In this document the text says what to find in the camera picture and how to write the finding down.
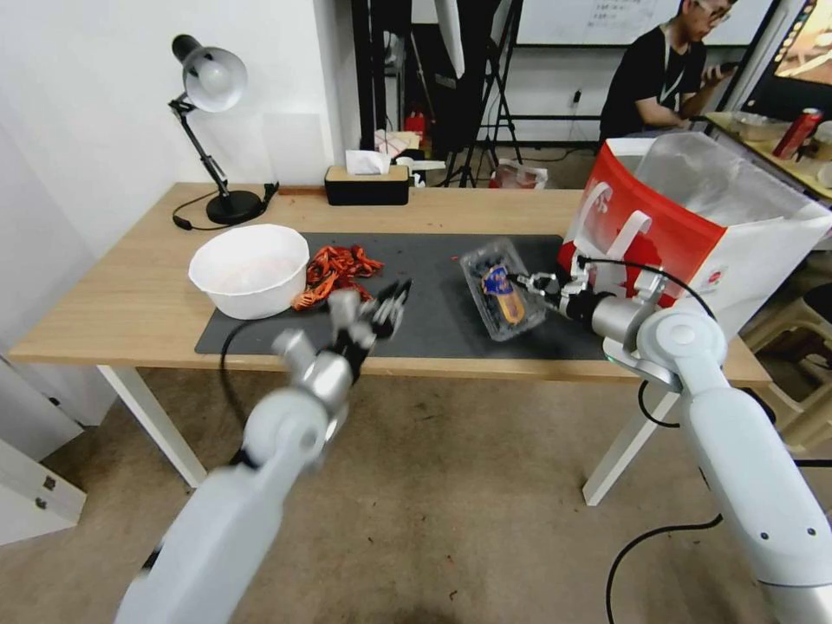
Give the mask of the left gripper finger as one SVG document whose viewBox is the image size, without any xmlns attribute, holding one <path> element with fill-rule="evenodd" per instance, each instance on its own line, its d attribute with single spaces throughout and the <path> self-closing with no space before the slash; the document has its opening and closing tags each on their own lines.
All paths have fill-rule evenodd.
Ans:
<svg viewBox="0 0 832 624">
<path fill-rule="evenodd" d="M 375 298 L 361 305 L 361 319 L 369 324 L 377 339 L 389 339 L 395 332 L 397 290 L 398 284 L 390 283 Z"/>
<path fill-rule="evenodd" d="M 387 326 L 388 336 L 392 337 L 398 331 L 405 313 L 405 307 L 413 286 L 413 279 L 409 278 L 403 282 L 397 281 L 393 284 L 392 294 L 388 297 Z"/>
</svg>

